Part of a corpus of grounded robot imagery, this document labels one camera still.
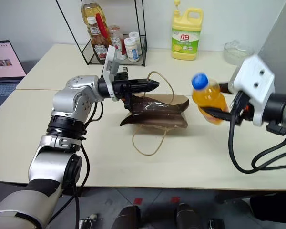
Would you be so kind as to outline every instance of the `bag handle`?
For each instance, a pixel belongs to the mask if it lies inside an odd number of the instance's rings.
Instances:
[[[158,150],[160,149],[160,147],[161,147],[161,145],[162,145],[162,143],[163,143],[163,140],[164,140],[164,138],[165,138],[165,136],[166,136],[166,134],[167,134],[167,132],[168,132],[168,129],[167,128],[163,128],[164,129],[164,134],[163,134],[163,137],[162,137],[162,139],[161,139],[161,142],[159,143],[159,145],[158,145],[158,147],[156,148],[156,150],[152,153],[152,154],[145,154],[145,153],[143,153],[140,149],[138,149],[138,147],[136,147],[136,145],[135,145],[135,143],[134,143],[134,136],[137,134],[137,132],[142,128],[144,126],[144,124],[141,124],[141,125],[139,125],[139,127],[135,130],[135,132],[133,133],[133,147],[140,153],[140,154],[142,154],[142,155],[144,155],[144,156],[152,156],[152,155],[155,155],[157,152],[158,152]]]
[[[173,102],[173,100],[174,100],[174,98],[175,98],[175,93],[174,93],[174,90],[173,90],[173,87],[171,86],[171,84],[168,82],[168,80],[161,74],[161,73],[159,73],[159,72],[157,72],[157,71],[151,71],[149,74],[148,74],[148,76],[147,76],[147,79],[149,80],[149,78],[151,77],[151,75],[153,74],[153,73],[156,73],[156,74],[158,74],[162,79],[164,79],[166,82],[167,82],[167,84],[168,84],[168,86],[171,88],[171,90],[172,90],[172,100],[169,102],[169,105]]]

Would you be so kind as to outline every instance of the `plastic bottle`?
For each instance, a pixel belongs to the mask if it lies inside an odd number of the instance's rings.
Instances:
[[[200,112],[208,122],[219,125],[222,122],[221,119],[212,117],[200,108],[211,106],[220,108],[222,111],[228,111],[227,103],[220,92],[219,84],[214,80],[208,80],[204,73],[199,73],[193,77],[192,86],[194,88],[192,98],[198,105]]]
[[[91,31],[91,45],[99,63],[104,64],[107,56],[109,43],[101,34],[95,17],[87,18]]]
[[[106,30],[108,30],[103,10],[101,9],[100,5],[96,3],[94,0],[83,0],[81,6],[81,12],[82,12],[82,19],[84,23],[87,25],[87,31],[90,37],[91,37],[91,31],[87,20],[88,17],[96,17],[97,14],[100,14],[104,27],[106,28]]]
[[[111,43],[113,47],[118,50],[117,58],[119,60],[125,60],[127,58],[127,55],[121,28],[117,25],[111,25],[108,27],[108,29]]]
[[[138,46],[138,53],[139,55],[142,55],[142,48],[141,48],[141,42],[140,42],[140,34],[138,32],[130,32],[128,34],[129,37],[135,38],[135,42],[137,43]]]
[[[135,38],[128,37],[124,39],[124,44],[127,52],[127,57],[130,62],[137,62],[139,61],[139,53],[138,53],[138,47],[137,43],[135,41]]]
[[[204,12],[200,8],[188,8],[184,15],[180,16],[180,0],[174,0],[174,3],[176,10],[172,23],[172,57],[179,60],[194,60],[197,56]],[[199,18],[190,17],[190,13],[198,13]]]

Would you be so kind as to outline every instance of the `red floor marking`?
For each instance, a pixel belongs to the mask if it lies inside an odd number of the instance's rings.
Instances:
[[[171,203],[172,204],[177,204],[180,202],[180,197],[172,197],[171,198]]]
[[[133,204],[134,205],[141,205],[142,204],[143,199],[142,198],[136,198],[134,199]]]

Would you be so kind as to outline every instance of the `blue bottle cap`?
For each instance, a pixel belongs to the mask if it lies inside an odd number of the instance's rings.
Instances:
[[[196,90],[204,89],[208,83],[208,78],[204,73],[198,73],[192,78],[192,86]]]

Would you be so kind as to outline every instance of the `white table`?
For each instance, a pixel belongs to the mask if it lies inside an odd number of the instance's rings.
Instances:
[[[16,90],[0,107],[0,181],[28,182],[28,168],[46,132],[55,93]],[[140,155],[132,146],[136,126],[119,126],[126,115],[122,102],[107,99],[103,118],[89,126],[83,142],[91,163],[86,186],[286,190],[286,169],[251,175],[238,172],[228,156],[228,123],[209,124],[192,100],[185,111],[188,128],[170,131],[158,153],[150,157]],[[242,167],[249,169],[256,153],[282,141],[265,128],[250,122],[236,127],[235,156]],[[139,148],[151,152],[162,134],[147,129],[135,141]],[[83,162],[80,183],[85,172]]]
[[[221,52],[199,52],[195,61],[181,61],[171,57],[170,50],[148,49],[146,66],[127,66],[130,79],[146,78],[151,71],[163,74],[173,86],[176,94],[191,95],[191,79],[198,72],[218,82],[228,81],[235,66],[224,61]],[[60,90],[66,82],[77,75],[101,76],[103,65],[87,65],[76,45],[56,44],[20,82],[17,89]],[[165,81],[156,74],[160,82],[155,93],[170,93]]]

